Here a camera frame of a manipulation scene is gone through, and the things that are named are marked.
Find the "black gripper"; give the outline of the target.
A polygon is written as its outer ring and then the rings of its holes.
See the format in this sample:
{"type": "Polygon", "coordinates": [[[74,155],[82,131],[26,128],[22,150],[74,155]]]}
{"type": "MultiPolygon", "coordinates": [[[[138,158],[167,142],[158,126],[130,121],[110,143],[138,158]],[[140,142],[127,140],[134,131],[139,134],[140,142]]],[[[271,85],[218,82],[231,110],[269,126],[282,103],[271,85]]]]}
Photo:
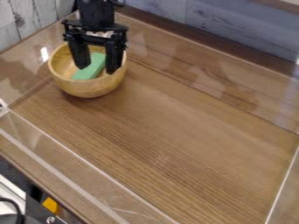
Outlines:
{"type": "Polygon", "coordinates": [[[124,25],[116,23],[115,7],[122,6],[118,0],[78,0],[79,19],[62,22],[63,37],[79,69],[91,64],[88,45],[106,47],[108,74],[122,67],[128,31],[124,25]]]}

